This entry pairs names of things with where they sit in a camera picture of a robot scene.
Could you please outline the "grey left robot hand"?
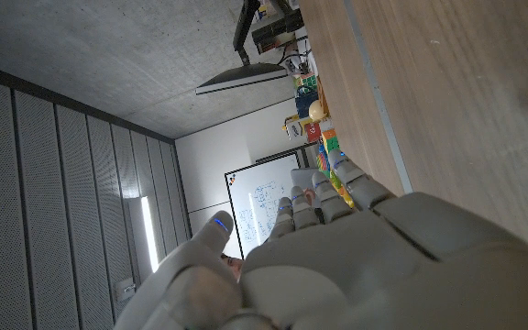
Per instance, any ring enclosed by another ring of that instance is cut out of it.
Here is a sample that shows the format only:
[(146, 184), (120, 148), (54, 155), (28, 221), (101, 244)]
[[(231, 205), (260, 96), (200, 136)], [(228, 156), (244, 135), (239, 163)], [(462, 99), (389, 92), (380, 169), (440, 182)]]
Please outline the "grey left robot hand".
[(397, 196), (342, 151), (320, 200), (280, 199), (238, 274), (222, 259), (233, 217), (214, 214), (138, 289), (119, 329), (528, 329), (528, 244), (423, 192)]

